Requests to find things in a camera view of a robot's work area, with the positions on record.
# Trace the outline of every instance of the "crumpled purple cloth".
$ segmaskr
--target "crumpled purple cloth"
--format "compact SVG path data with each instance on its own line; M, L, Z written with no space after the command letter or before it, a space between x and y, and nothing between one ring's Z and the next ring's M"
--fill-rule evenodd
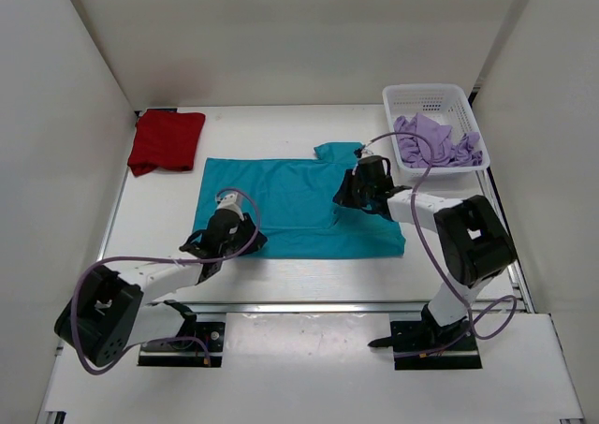
M434 148L432 165L434 167L476 167L483 162L483 152L475 151L480 140L477 132L467 132L457 145L451 141L453 127L438 124L429 117L417 113L408 121L403 115L395 121L396 131L419 134L427 139ZM431 150L424 140L410 136L396 136L403 163L410 168L426 168L431 158Z

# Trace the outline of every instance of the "robotic arm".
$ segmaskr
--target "robotic arm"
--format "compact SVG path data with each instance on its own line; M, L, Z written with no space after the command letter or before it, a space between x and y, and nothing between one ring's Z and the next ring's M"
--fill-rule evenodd
M514 243L485 197L447 199L395 187L389 160L379 155L360 158L354 169L346 171L333 201L390 221L415 224L412 195L416 195L418 224L439 235L451 286L444 282L424 307L414 334L375 340L371 347L419 339L418 347L433 349L454 342L470 325L466 304L474 303L482 289L516 260Z
M207 281L221 269L220 259L246 246L256 226L250 215L241 211L241 202L238 193L223 197L207 228L192 234L179 252L170 257L179 260L191 254L213 262L149 263L123 272L100 265L92 270L80 289L75 323L83 355L95 366L103 367L134 344L194 336L196 315L188 307L175 300L156 300L179 288ZM258 251L266 241L258 232L241 255ZM54 331L74 345L70 310L71 302L56 321Z

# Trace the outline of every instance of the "gray wall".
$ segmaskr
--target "gray wall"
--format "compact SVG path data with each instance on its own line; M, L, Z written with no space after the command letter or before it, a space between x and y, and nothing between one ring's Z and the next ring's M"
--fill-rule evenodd
M533 300L599 422L597 0L531 0L475 102Z
M75 0L136 109L469 93L513 0Z
M134 119L68 0L0 0L0 422L37 418Z

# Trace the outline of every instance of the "laundry basket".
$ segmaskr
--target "laundry basket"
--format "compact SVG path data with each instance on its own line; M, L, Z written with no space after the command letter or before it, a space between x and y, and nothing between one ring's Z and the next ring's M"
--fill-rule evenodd
M402 84L389 85L383 90L385 112L390 131L394 131L393 125L398 117L404 115L410 120L417 113L426 115L438 124L451 124L453 131L451 139L458 143L463 134L475 131L480 134L475 116L468 104L464 91L455 84ZM404 180L410 181L422 176L425 168L410 168L402 162L400 149L396 136L392 136L393 150L400 173ZM489 153L485 142L480 140L475 145L475 151L482 151L482 164L476 167L435 167L431 169L430 178L444 178L457 176L474 171L481 171L489 167Z

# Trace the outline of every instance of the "folded red cloth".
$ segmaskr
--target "folded red cloth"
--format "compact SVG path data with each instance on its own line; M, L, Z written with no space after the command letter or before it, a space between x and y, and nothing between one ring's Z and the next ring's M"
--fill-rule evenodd
M127 165L134 176L164 168L194 168L199 133L206 121L203 113L147 110L138 120L133 149Z

